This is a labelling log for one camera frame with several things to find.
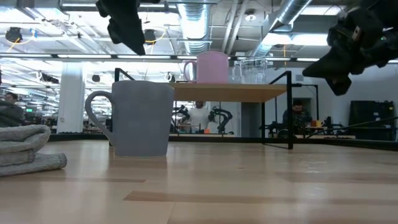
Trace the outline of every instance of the clear glass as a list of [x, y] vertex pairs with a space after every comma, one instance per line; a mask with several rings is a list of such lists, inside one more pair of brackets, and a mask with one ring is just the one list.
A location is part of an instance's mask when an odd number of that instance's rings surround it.
[[241, 83], [266, 84], [267, 60], [262, 57], [248, 57], [240, 61]]

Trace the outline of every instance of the wooden shelf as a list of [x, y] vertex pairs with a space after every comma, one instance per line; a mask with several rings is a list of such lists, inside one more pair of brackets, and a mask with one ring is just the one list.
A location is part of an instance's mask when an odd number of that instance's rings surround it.
[[263, 103], [286, 92], [286, 85], [169, 83], [178, 101]]

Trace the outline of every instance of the ceiling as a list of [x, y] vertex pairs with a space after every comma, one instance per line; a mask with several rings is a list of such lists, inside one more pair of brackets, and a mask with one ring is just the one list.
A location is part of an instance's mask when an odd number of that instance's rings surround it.
[[[327, 30], [334, 22], [336, 15], [343, 9], [351, 7], [355, 1], [313, 0], [298, 17], [295, 28], [290, 33], [283, 33], [293, 37], [302, 34], [320, 34], [327, 36]], [[109, 38], [107, 25], [108, 18], [102, 18], [96, 11], [72, 11], [54, 12], [51, 10], [20, 10], [10, 7], [1, 7], [0, 3], [0, 52], [19, 54], [134, 54], [123, 44], [115, 45]], [[232, 0], [218, 1], [218, 4], [210, 5], [210, 35], [206, 41], [210, 43], [210, 50], [222, 51], [224, 36], [229, 22], [229, 15], [233, 6]], [[233, 32], [228, 38], [233, 42], [231, 55], [244, 55], [255, 49], [261, 42], [264, 19], [279, 9], [280, 0], [248, 1], [246, 9], [255, 9], [256, 19], [247, 21], [243, 19], [236, 37]], [[236, 26], [242, 4], [238, 5], [234, 15]], [[153, 55], [185, 55], [185, 41], [180, 25], [180, 16], [176, 13], [140, 12], [143, 29], [154, 29], [158, 41], [146, 46], [146, 54]], [[20, 27], [23, 40], [14, 45], [5, 39], [5, 33], [10, 27]], [[273, 47], [270, 51], [274, 57], [308, 57], [320, 58], [329, 50], [324, 44], [312, 45], [311, 42], [294, 44], [289, 43], [282, 47]], [[17, 85], [23, 88], [7, 88], [5, 91], [13, 91], [21, 94], [24, 104], [47, 105], [51, 110], [38, 110], [43, 114], [56, 112], [58, 104], [59, 85], [43, 82], [38, 71], [54, 77], [60, 81], [62, 75], [62, 61], [59, 60], [26, 60], [23, 58], [0, 58], [2, 79], [5, 85]], [[122, 61], [91, 61], [84, 62], [87, 77], [86, 94], [99, 88], [109, 89], [114, 78], [115, 68], [122, 68], [129, 72], [135, 79], [150, 80], [153, 82], [165, 82], [165, 75], [176, 74], [180, 78], [181, 63], [168, 62], [122, 62]], [[288, 63], [288, 67], [301, 67], [306, 64]], [[274, 67], [284, 66], [283, 63], [275, 63]], [[93, 82], [92, 75], [100, 75], [100, 82]], [[98, 111], [105, 113], [110, 110], [110, 104], [99, 100]]]

